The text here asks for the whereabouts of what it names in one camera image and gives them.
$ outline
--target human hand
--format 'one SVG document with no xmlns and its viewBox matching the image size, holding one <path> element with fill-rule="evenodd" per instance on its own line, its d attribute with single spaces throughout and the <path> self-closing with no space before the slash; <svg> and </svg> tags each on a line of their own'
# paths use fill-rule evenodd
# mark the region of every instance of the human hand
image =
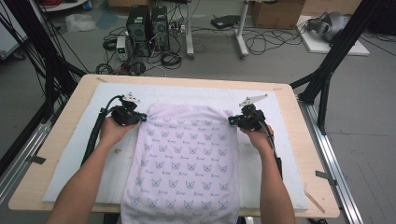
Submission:
<svg viewBox="0 0 396 224">
<path fill-rule="evenodd" d="M 271 135 L 274 135 L 274 131 L 270 125 L 268 125 L 268 129 Z M 242 133 L 245 133 L 250 139 L 251 144 L 259 150 L 262 154 L 263 152 L 272 151 L 270 140 L 268 139 L 268 135 L 265 131 L 256 131 L 253 132 L 248 129 L 240 128 Z"/>
<path fill-rule="evenodd" d="M 136 125 L 137 124 L 121 126 L 116 123 L 113 118 L 107 117 L 102 124 L 102 129 L 100 132 L 100 142 L 113 146 L 118 143 L 122 139 L 122 137 Z"/>
</svg>

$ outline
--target concrete floor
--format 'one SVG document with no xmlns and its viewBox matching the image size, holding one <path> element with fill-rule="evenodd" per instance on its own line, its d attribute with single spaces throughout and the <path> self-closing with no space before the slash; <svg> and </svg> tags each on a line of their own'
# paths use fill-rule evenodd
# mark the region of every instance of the concrete floor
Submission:
<svg viewBox="0 0 396 224">
<path fill-rule="evenodd" d="M 87 13 L 98 21 L 103 9 L 84 12 L 74 8 L 54 15 L 61 21 L 65 15 Z M 210 27 L 211 18 L 194 19 L 195 24 Z M 103 37 L 109 31 L 125 25 L 117 19 L 106 30 L 64 34 L 71 48 L 90 71 L 103 62 Z M 194 33 L 195 59 L 180 55 L 182 65 L 177 70 L 165 70 L 167 77 L 241 80 L 255 82 L 291 83 L 313 71 L 325 55 L 308 53 L 304 44 L 284 45 L 263 55 L 249 55 L 240 60 L 233 34 L 210 31 Z M 370 41 L 396 53 L 396 43 Z M 326 130 L 334 153 L 343 170 L 346 182 L 365 223 L 392 223 L 396 218 L 396 57 L 361 39 L 370 51 L 369 57 L 347 56 L 332 79 L 329 95 Z M 70 63 L 80 66 L 63 44 Z M 160 69 L 145 75 L 163 77 Z M 44 98 L 32 65 L 28 60 L 8 59 L 0 62 L 0 156 L 43 103 Z M 48 213 L 10 211 L 7 208 L 12 192 L 0 205 L 1 223 L 43 223 Z M 92 214 L 91 223 L 101 223 L 102 214 Z M 344 215 L 327 219 L 330 224 L 347 223 Z M 308 223 L 298 218 L 298 223 Z"/>
</svg>

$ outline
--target white cloth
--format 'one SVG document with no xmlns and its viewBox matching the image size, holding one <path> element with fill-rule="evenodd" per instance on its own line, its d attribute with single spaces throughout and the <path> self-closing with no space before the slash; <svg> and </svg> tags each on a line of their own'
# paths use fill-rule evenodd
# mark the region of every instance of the white cloth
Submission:
<svg viewBox="0 0 396 224">
<path fill-rule="evenodd" d="M 230 111 L 152 105 L 140 125 L 121 222 L 236 223 L 236 128 Z"/>
</svg>

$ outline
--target wooden tabletop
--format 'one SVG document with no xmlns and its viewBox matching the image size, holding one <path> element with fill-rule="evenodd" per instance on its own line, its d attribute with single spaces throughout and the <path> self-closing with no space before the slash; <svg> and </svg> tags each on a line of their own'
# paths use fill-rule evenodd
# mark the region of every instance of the wooden tabletop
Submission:
<svg viewBox="0 0 396 224">
<path fill-rule="evenodd" d="M 69 142 L 73 131 L 90 102 L 96 87 L 102 82 L 133 83 L 164 86 L 224 88 L 238 90 L 273 91 L 276 94 L 282 118 L 290 138 L 293 154 L 304 185 L 309 209 L 295 211 L 297 217 L 338 217 L 340 212 L 329 182 L 317 177 L 315 171 L 323 172 L 318 153 L 305 124 L 303 114 L 291 87 L 287 84 L 185 79 L 167 77 L 123 77 L 86 75 L 67 103 L 61 116 L 53 126 L 47 140 L 37 156 L 46 158 L 44 164 L 32 163 L 9 201 L 9 208 L 26 211 L 49 211 L 53 203 L 42 202 L 51 181 L 57 162 Z M 119 212 L 118 204 L 97 203 L 94 212 Z M 256 209 L 241 209 L 240 216 L 259 216 Z"/>
</svg>

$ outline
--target human arm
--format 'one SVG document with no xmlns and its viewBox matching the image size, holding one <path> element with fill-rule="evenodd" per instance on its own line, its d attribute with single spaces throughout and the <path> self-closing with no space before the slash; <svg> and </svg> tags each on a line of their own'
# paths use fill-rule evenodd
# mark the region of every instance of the human arm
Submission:
<svg viewBox="0 0 396 224">
<path fill-rule="evenodd" d="M 99 190 L 107 154 L 134 126 L 120 126 L 111 117 L 105 119 L 99 144 L 79 170 L 67 181 L 46 223 L 88 223 Z"/>
<path fill-rule="evenodd" d="M 245 129 L 241 129 L 241 131 L 247 134 L 262 159 L 262 186 L 260 192 L 262 224 L 295 223 L 290 196 L 277 169 L 274 152 L 267 134 Z"/>
</svg>

